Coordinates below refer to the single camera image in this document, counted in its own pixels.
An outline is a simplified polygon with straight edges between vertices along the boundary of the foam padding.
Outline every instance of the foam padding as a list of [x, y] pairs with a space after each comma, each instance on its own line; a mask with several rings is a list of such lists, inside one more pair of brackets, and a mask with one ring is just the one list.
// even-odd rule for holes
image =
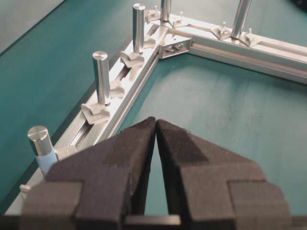
[[236, 212], [237, 230], [290, 229], [289, 206], [279, 187], [254, 181], [231, 181], [228, 186]]
[[20, 218], [21, 230], [74, 230], [71, 219], [79, 203], [82, 183], [45, 182], [31, 188]]
[[[234, 208], [229, 183], [267, 184], [260, 166], [164, 120], [157, 121], [156, 130], [169, 213], [179, 214], [190, 229], [241, 230], [237, 226], [240, 213]], [[269, 197], [263, 206], [268, 212], [275, 205]], [[281, 216], [290, 219], [287, 212]], [[281, 229], [277, 223], [271, 227]], [[258, 228], [253, 225], [248, 229]]]
[[144, 213], [155, 118], [54, 164], [47, 182], [81, 182], [77, 228], [121, 229], [126, 214]]

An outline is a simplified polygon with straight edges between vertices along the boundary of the small metal tab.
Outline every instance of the small metal tab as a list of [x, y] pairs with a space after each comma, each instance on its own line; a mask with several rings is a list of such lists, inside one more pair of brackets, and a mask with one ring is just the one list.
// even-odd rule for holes
[[184, 20], [182, 11], [180, 12], [179, 16], [173, 16], [169, 21], [174, 29], [188, 25], [188, 23], [186, 23]]
[[177, 34], [167, 34], [160, 45], [160, 59], [169, 58], [179, 54], [189, 52], [191, 47], [191, 38]]
[[55, 149], [54, 152], [58, 156], [58, 160], [61, 161], [67, 157], [70, 157], [77, 153], [77, 149], [74, 145], [65, 146], [62, 148]]
[[100, 103], [87, 105], [81, 104], [81, 110], [90, 125], [101, 123], [110, 119], [110, 112], [105, 105]]
[[239, 40], [243, 42], [245, 45], [247, 45], [248, 47], [253, 47], [261, 42], [261, 39], [252, 33], [251, 28], [249, 29], [247, 33], [242, 34], [239, 37]]
[[21, 192], [21, 195], [22, 195], [23, 199], [25, 200], [27, 198], [28, 193], [31, 190], [31, 187], [28, 186], [28, 185], [21, 184], [19, 186], [19, 189], [20, 189], [20, 192]]
[[220, 40], [225, 40], [230, 38], [231, 32], [226, 27], [226, 22], [223, 22], [223, 26], [212, 29], [211, 32]]
[[161, 14], [158, 11], [158, 6], [154, 6], [153, 10], [145, 11], [145, 18], [148, 23], [160, 20]]

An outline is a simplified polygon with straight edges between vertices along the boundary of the teal mat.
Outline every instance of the teal mat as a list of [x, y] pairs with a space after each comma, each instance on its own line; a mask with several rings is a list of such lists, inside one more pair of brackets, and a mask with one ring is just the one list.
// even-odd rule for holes
[[[260, 164], [293, 215], [307, 214], [307, 86], [182, 55], [161, 61], [121, 129], [165, 119]], [[157, 145], [146, 214], [167, 213]]]
[[[153, 8], [160, 3], [159, 0], [141, 2], [147, 8]], [[184, 11], [187, 17], [215, 24], [226, 21], [231, 27], [238, 2], [239, 0], [174, 1], [173, 13]], [[93, 82], [92, 53], [104, 50], [112, 56], [129, 36], [133, 3], [133, 0], [66, 0], [0, 57], [3, 130], [0, 138], [0, 213], [4, 213], [17, 195], [19, 184], [25, 183], [30, 172], [36, 167], [33, 164], [34, 154], [26, 138], [28, 129], [35, 125], [44, 125], [51, 135], [56, 132]], [[297, 9], [289, 0], [258, 0], [253, 1], [247, 28], [252, 27], [256, 34], [307, 46], [307, 30], [301, 29], [306, 22], [307, 14]], [[181, 58], [184, 59], [182, 63], [175, 63], [176, 59]], [[205, 77], [205, 82], [202, 82], [203, 78], [197, 77], [197, 72]], [[251, 77], [257, 79], [253, 84], [248, 83]], [[215, 88], [218, 93], [213, 98], [210, 92], [210, 89], [214, 88], [212, 84], [219, 85]], [[188, 103], [186, 101], [185, 107], [177, 107], [176, 103], [181, 103], [178, 102], [181, 92], [177, 92], [176, 97], [174, 92], [183, 85], [191, 89], [189, 97], [200, 96], [202, 92], [203, 98], [197, 97]], [[285, 176], [288, 176], [287, 183], [283, 184], [286, 191], [293, 189], [298, 180], [305, 178], [298, 174], [298, 170], [303, 170], [300, 167], [300, 164], [304, 163], [303, 156], [300, 156], [301, 159], [296, 156], [298, 152], [303, 152], [300, 144], [304, 136], [295, 136], [295, 131], [298, 130], [300, 134], [304, 134], [305, 86], [186, 55], [160, 63], [146, 88], [151, 88], [150, 92], [143, 91], [124, 125], [152, 115], [150, 113], [154, 111], [153, 108], [153, 115], [165, 119], [169, 119], [171, 111], [177, 111], [176, 116], [170, 118], [177, 118], [176, 123], [193, 130], [196, 135], [241, 154], [253, 153], [254, 159], [258, 161], [264, 156], [272, 158], [274, 155], [275, 164], [271, 164], [272, 161], [268, 159], [263, 167], [269, 174], [272, 171], [270, 179], [273, 177], [273, 171], [276, 173], [274, 181], [286, 179]], [[244, 95], [245, 91], [249, 93], [249, 97]], [[168, 100], [162, 100], [160, 104], [155, 102], [158, 97], [164, 98], [163, 95], [167, 95], [165, 92], [173, 92], [174, 95]], [[261, 99], [270, 101], [262, 104]], [[166, 110], [163, 110], [165, 102], [169, 104]], [[144, 107], [140, 104], [150, 108], [147, 114], [142, 112]], [[264, 106], [266, 109], [260, 110], [258, 106]], [[278, 113], [279, 119], [274, 117], [275, 113]], [[255, 130], [253, 135], [247, 136], [252, 127], [250, 123], [254, 122], [259, 122], [264, 131]], [[290, 174], [284, 174], [287, 170], [279, 171], [277, 165], [292, 165], [296, 168]], [[154, 178], [151, 178], [150, 188], [153, 186], [153, 180]], [[161, 184], [161, 177], [158, 176], [156, 181]], [[298, 208], [303, 202], [300, 190], [293, 189], [294, 196], [297, 197], [297, 204], [289, 199], [293, 213], [303, 213], [303, 210]], [[149, 201], [147, 212], [163, 213], [163, 204], [164, 198], [156, 196]]]

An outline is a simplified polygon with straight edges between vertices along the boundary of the black foam pad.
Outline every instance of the black foam pad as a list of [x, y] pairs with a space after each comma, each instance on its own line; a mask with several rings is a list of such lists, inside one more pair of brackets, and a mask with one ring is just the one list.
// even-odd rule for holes
[[191, 229], [236, 229], [229, 183], [266, 183], [261, 168], [164, 120], [156, 129], [169, 213]]
[[79, 227], [120, 229], [124, 214], [144, 213], [155, 118], [123, 130], [54, 164], [47, 182], [81, 182], [74, 218]]

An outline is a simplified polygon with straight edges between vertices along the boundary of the shiny metal cylinder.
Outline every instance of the shiny metal cylinder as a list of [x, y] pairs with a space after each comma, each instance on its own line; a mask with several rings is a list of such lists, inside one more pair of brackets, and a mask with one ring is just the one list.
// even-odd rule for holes
[[93, 65], [95, 74], [96, 91], [98, 103], [108, 105], [111, 102], [109, 61], [107, 53], [96, 51], [93, 53]]
[[48, 130], [43, 126], [35, 126], [28, 131], [28, 138], [35, 153], [36, 162], [43, 175], [46, 175], [52, 165], [58, 161]]
[[28, 138], [36, 156], [46, 156], [53, 150], [48, 130], [43, 126], [31, 128]]
[[240, 0], [238, 10], [236, 12], [236, 18], [231, 33], [232, 38], [239, 38], [242, 35], [242, 31], [248, 16], [248, 11], [251, 6], [252, 0]]
[[172, 0], [161, 0], [161, 20], [168, 22], [171, 13]]
[[145, 6], [136, 3], [132, 7], [133, 51], [142, 53], [144, 50]]

